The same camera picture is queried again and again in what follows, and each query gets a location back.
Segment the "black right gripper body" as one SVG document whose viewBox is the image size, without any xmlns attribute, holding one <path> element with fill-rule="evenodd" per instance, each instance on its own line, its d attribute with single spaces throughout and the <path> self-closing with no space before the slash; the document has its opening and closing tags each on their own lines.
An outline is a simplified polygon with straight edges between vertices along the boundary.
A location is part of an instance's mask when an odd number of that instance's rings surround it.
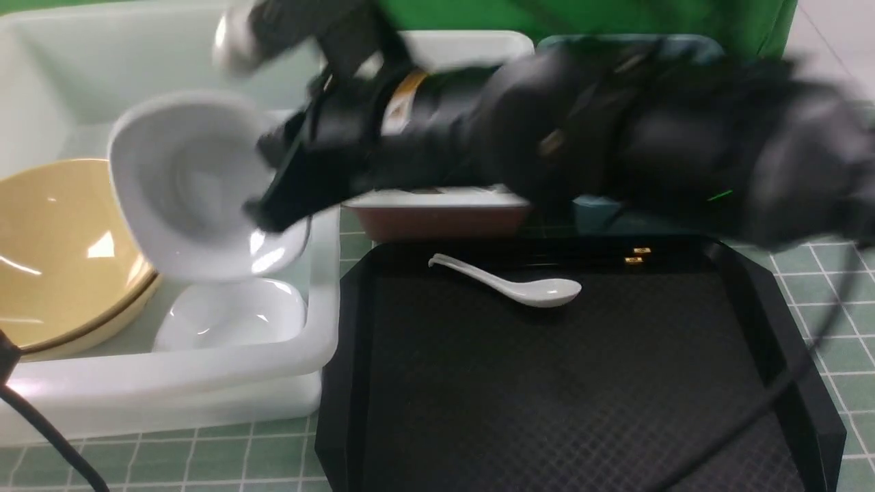
<svg viewBox="0 0 875 492">
<path fill-rule="evenodd" d="M 257 228 L 281 233 L 366 189 L 368 158 L 384 110 L 416 63 L 377 1 L 244 1 L 223 13 L 213 63 L 251 76 L 282 54 L 313 41 L 324 68 L 308 82 L 308 100 L 256 149 L 274 172 L 243 212 Z"/>
</svg>

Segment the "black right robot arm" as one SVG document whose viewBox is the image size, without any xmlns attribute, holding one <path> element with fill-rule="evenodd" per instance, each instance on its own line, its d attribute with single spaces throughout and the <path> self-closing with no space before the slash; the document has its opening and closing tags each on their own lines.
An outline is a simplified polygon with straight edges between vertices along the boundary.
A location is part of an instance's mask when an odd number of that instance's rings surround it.
<svg viewBox="0 0 875 492">
<path fill-rule="evenodd" d="M 257 150 L 274 172 L 244 210 L 269 232 L 362 194 L 503 185 L 539 208 L 581 195 L 780 250 L 873 245 L 873 133 L 794 60 L 667 55 L 665 38 L 582 38 L 429 72 L 377 1 L 251 1 L 215 65 L 253 74 L 307 40 L 325 67 Z"/>
</svg>

